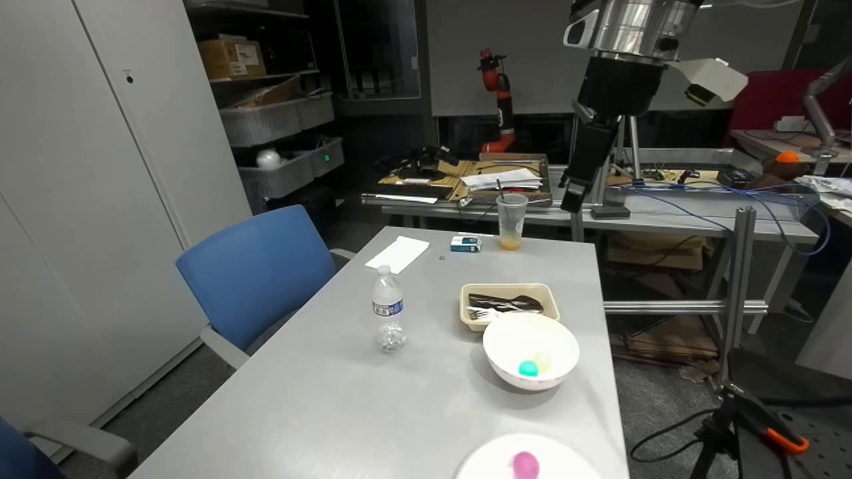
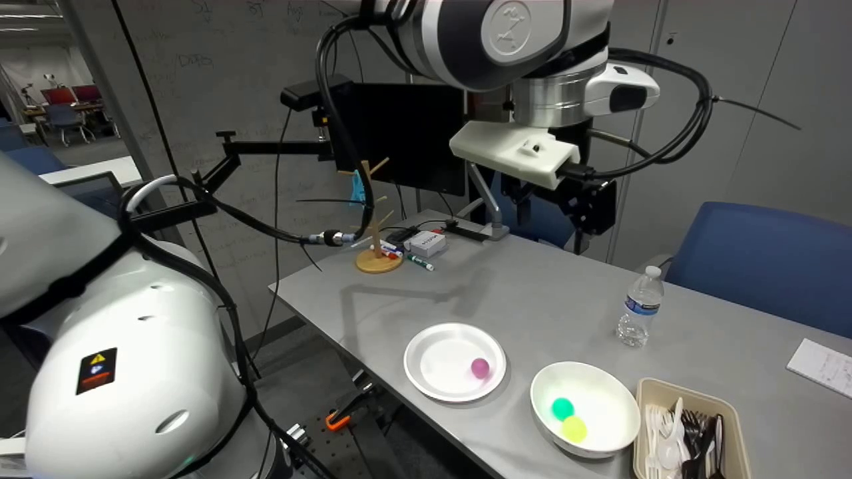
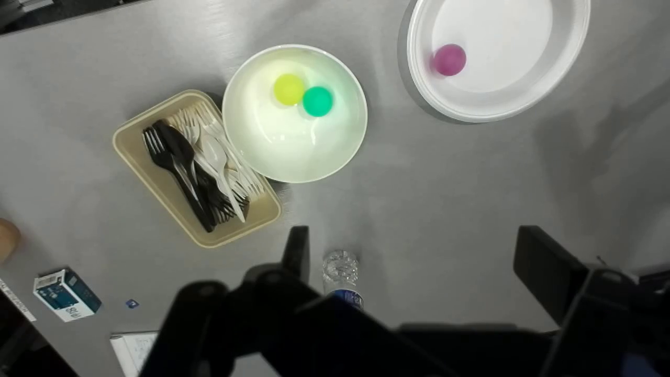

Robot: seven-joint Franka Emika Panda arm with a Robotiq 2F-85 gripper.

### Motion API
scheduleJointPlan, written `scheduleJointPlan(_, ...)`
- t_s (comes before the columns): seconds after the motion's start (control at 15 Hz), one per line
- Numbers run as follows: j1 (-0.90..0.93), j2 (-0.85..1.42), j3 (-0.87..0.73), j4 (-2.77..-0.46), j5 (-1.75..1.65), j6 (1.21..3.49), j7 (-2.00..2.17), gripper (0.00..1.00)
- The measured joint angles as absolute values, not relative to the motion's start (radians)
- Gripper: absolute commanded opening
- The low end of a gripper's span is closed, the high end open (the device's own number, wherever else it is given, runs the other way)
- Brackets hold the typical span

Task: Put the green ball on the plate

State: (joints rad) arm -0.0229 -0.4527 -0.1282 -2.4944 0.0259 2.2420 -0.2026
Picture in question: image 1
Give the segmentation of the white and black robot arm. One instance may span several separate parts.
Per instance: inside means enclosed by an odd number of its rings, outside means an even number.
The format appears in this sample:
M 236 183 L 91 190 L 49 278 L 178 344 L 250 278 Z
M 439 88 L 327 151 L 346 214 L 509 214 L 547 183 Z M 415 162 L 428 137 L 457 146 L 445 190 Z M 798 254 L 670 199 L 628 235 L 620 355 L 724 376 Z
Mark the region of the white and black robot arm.
M 677 60 L 701 0 L 576 0 L 565 48 L 585 48 L 588 64 L 579 92 L 576 140 L 563 173 L 563 209 L 579 214 L 605 165 L 617 121 L 642 116 Z

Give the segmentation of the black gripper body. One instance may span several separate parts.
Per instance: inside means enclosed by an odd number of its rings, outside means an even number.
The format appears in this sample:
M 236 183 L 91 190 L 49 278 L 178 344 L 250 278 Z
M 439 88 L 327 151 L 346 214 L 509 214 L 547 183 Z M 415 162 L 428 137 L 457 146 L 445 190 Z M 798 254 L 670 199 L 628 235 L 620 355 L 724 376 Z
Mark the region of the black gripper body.
M 584 121 L 613 122 L 642 116 L 660 88 L 664 66 L 593 56 L 585 66 L 576 108 Z

